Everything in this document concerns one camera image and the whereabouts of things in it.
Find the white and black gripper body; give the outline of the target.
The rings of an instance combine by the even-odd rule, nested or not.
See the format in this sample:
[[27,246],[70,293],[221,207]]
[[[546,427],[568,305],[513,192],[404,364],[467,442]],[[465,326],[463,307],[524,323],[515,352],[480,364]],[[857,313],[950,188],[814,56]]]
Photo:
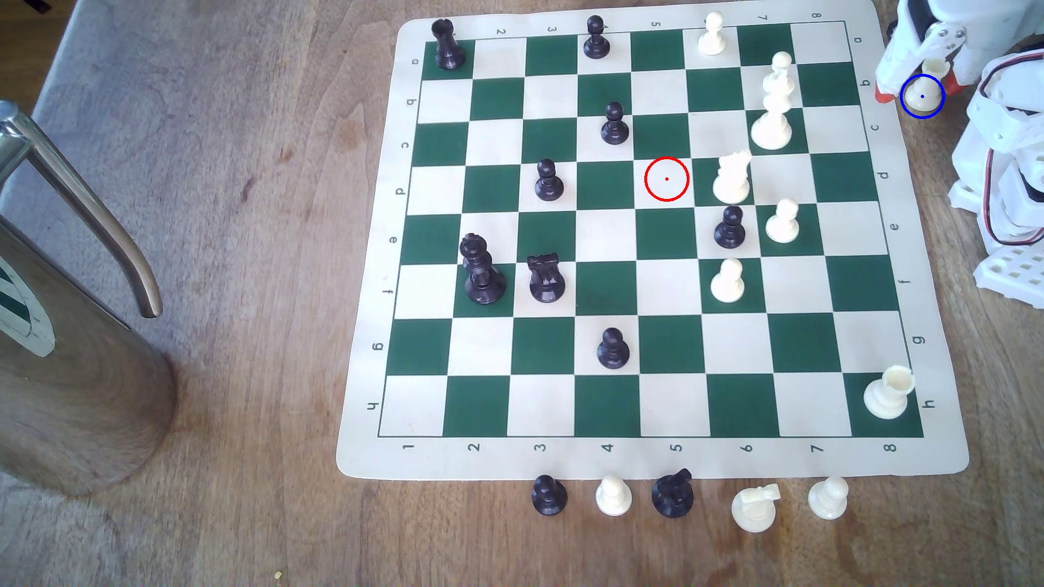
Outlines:
[[930,1],[930,7],[956,34],[952,73],[957,83],[976,83],[989,60],[1026,36],[1042,33],[1042,1]]

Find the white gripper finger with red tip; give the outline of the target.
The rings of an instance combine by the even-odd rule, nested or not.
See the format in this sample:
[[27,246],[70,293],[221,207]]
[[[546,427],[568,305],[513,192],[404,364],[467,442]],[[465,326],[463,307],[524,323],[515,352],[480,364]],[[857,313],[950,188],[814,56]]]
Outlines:
[[964,51],[967,39],[960,25],[934,23],[925,30],[923,72],[942,83],[946,92],[959,92],[970,84],[970,54]]
[[920,67],[924,60],[921,46],[925,36],[930,36],[929,31],[929,24],[896,23],[891,28],[888,43],[875,70],[874,95],[879,103],[893,101],[903,84]]

